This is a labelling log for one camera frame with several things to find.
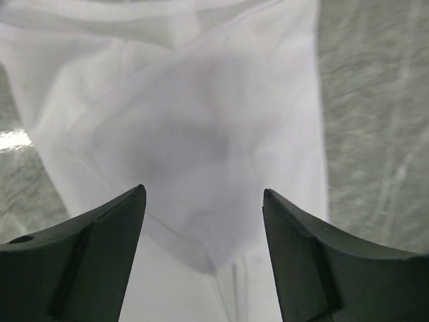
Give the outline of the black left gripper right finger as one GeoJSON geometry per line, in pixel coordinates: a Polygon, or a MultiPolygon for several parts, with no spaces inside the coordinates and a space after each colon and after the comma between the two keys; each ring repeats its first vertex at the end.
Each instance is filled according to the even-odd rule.
{"type": "Polygon", "coordinates": [[[267,189],[263,220],[284,321],[427,321],[428,255],[351,235],[267,189]]]}

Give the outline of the white t shirt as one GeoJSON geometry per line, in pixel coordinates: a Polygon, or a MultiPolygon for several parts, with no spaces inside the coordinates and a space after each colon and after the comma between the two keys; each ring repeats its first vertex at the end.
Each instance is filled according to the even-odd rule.
{"type": "Polygon", "coordinates": [[[280,321],[271,188],[326,219],[317,1],[6,1],[1,63],[71,216],[147,191],[122,321],[280,321]]]}

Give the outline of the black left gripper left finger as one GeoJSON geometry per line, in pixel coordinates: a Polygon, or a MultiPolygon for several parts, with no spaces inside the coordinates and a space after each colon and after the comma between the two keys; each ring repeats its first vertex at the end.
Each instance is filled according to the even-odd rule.
{"type": "Polygon", "coordinates": [[[1,320],[118,321],[145,206],[139,185],[1,245],[1,320]]]}

